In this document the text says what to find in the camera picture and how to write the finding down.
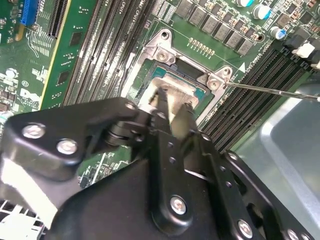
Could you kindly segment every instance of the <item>capacitor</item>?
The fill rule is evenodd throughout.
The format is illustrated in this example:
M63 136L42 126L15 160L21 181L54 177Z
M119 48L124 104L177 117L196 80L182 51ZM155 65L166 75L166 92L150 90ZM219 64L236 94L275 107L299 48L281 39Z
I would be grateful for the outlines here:
M271 14L271 8L263 4L258 4L257 6L254 7L252 11L252 16L255 19L260 19L260 20L265 20L269 18L270 14Z
M0 113L0 124L5 124L8 118L12 117L13 115L14 113L12 111L4 111L3 113Z
M249 7L254 3L254 0L236 0L239 7Z
M273 26L269 32L270 36L277 40L284 39L286 36L286 33L287 33L286 30L281 29L280 27L277 27L277 26Z

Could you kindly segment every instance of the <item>surface mount component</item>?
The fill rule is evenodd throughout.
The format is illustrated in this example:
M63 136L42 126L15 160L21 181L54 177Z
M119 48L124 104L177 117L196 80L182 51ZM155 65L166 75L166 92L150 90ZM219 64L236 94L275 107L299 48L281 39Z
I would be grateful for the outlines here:
M182 0L177 9L175 10L175 13L183 18L186 18L191 7L192 2L190 0Z

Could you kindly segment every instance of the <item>pivot bolt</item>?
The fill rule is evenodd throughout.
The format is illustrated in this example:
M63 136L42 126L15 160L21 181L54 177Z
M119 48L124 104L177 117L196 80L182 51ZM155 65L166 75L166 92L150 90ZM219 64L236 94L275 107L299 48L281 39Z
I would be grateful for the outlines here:
M186 204L180 197L173 196L170 200L170 205L172 210L179 215L183 215L187 211Z
M201 134L204 140L211 141L210 137L207 134Z
M303 240L310 240L310 237L308 237L305 233L302 233L301 237Z
M135 107L131 102L127 102L127 103L125 104L125 106L126 106L128 109L131 109L131 110L136 109L136 107Z
M296 234L293 230L288 229L287 232L288 232L288 236L289 236L289 238L290 238L291 240L299 240L297 234Z
M62 154L71 155L77 151L78 147L75 141L64 139L57 144L56 149Z
M229 157L232 158L233 160L235 160L235 161L238 160L237 155L235 155L234 153L229 152L228 154L229 154Z
M45 132L45 127L38 124L31 124L22 129L23 136L28 139L39 139Z
M162 118L162 119L166 119L166 116L165 116L164 113L161 112L161 111L158 112L157 115L158 115L160 118Z
M239 220L238 221L238 226L240 229L240 232L243 234L243 236L245 236L248 239L252 239L252 237L254 236L254 233L252 232L251 227L249 226L249 224L244 221L244 220Z

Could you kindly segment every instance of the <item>clamp jaw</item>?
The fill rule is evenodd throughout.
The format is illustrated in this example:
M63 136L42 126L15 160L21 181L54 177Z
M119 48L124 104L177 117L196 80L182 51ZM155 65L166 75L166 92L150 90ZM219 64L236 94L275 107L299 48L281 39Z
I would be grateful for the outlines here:
M119 97L11 117L0 197L35 211L49 240L313 240L236 153L217 152L189 104L170 124L156 94L151 114ZM81 190L81 162L122 145L132 163Z

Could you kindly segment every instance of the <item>silver screw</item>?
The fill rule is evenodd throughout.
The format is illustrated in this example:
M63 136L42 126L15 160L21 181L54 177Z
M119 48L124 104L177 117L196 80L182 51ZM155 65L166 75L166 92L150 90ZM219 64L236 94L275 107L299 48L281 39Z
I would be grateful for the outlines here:
M299 240L297 234L294 231L292 231L291 229L288 229L287 232L291 240Z
M244 220L239 220L238 221L238 226L240 229L240 232L243 234L243 236L245 236L248 239L252 239L252 237L254 236L254 233L252 232L251 227L249 226L249 224L244 221Z
M230 158L232 158L233 160L238 160L237 155L235 155L234 153L229 152L228 154L229 154Z
M37 31L38 28L39 28L39 25L33 24L33 25L31 26L31 28L32 28L33 31Z
M211 139L204 133L201 134L203 139L207 140L207 141L211 141Z
M157 115L158 115L160 118L162 118L162 119L166 119L166 116L165 116L164 113L161 112L161 111L158 112Z
M310 240L310 237L308 237L305 233L302 233L301 237L303 240Z
M185 202L177 196L173 196L170 200L170 205L173 211L179 215L183 215L187 211Z
M159 61L165 62L168 59L168 55L165 52L161 51L157 54L157 58Z
M211 90L217 90L219 88L219 84L216 80L209 82L209 86Z
M64 139L58 142L56 149L62 154L70 155L74 154L78 147L75 141L71 139Z
M22 129L23 136L28 139L39 139L45 132L45 127L38 124L31 124Z
M136 107L135 107L132 103L130 103L130 102L127 102L127 103L125 104L125 106L126 106L128 109L131 109L131 110L136 109Z

